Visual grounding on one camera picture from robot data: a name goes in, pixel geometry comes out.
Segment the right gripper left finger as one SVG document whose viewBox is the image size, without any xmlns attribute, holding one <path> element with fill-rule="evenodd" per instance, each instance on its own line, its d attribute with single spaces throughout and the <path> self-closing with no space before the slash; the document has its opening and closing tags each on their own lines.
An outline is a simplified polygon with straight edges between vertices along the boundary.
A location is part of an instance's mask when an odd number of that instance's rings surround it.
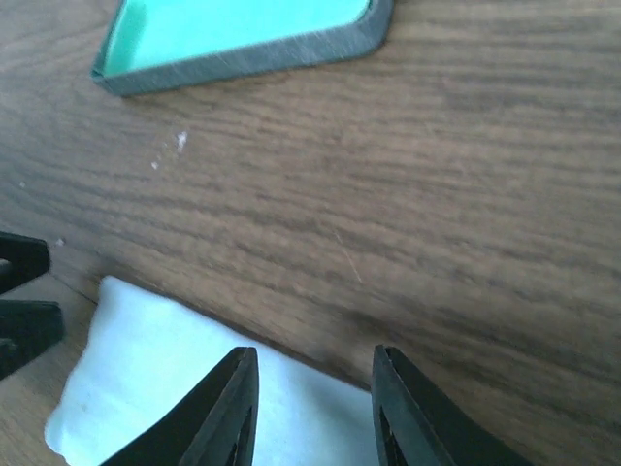
<svg viewBox="0 0 621 466">
<path fill-rule="evenodd" d="M 237 347 L 109 466 L 250 465 L 258 414 L 258 357 Z"/>
</svg>

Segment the light blue cleaning cloth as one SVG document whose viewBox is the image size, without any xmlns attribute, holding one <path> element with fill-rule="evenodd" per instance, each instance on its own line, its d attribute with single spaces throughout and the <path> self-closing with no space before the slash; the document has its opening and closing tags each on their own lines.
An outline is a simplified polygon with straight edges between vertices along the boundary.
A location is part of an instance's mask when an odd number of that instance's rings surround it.
<svg viewBox="0 0 621 466">
<path fill-rule="evenodd" d="M 85 349 L 45 428 L 71 465 L 99 465 L 252 340 L 184 305 L 104 278 Z M 368 392 L 256 345 L 257 465 L 375 465 Z"/>
</svg>

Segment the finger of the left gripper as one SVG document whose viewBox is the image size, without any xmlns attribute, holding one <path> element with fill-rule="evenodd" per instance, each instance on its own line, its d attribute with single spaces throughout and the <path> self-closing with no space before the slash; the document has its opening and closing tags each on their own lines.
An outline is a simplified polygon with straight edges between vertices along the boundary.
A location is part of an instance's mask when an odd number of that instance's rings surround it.
<svg viewBox="0 0 621 466">
<path fill-rule="evenodd" d="M 1 302 L 1 379 L 20 370 L 65 335 L 62 311 L 55 302 Z"/>
<path fill-rule="evenodd" d="M 48 244 L 41 239 L 1 233 L 1 293 L 29 283 L 50 269 Z"/>
</svg>

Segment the blue-grey glasses case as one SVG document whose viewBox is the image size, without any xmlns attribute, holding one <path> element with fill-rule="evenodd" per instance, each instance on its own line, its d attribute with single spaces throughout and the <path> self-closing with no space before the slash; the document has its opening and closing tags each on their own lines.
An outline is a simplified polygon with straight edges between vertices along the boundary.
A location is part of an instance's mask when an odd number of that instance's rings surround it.
<svg viewBox="0 0 621 466">
<path fill-rule="evenodd" d="M 391 1 L 122 1 L 91 79 L 130 96 L 344 61 L 383 43 Z"/>
</svg>

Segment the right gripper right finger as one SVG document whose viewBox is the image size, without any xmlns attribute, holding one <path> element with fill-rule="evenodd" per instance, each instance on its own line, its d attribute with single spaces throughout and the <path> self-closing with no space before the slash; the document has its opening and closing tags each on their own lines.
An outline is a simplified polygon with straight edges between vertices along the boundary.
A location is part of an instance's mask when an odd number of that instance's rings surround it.
<svg viewBox="0 0 621 466">
<path fill-rule="evenodd" d="M 397 348 L 375 347 L 371 393 L 381 465 L 532 464 L 467 416 Z"/>
</svg>

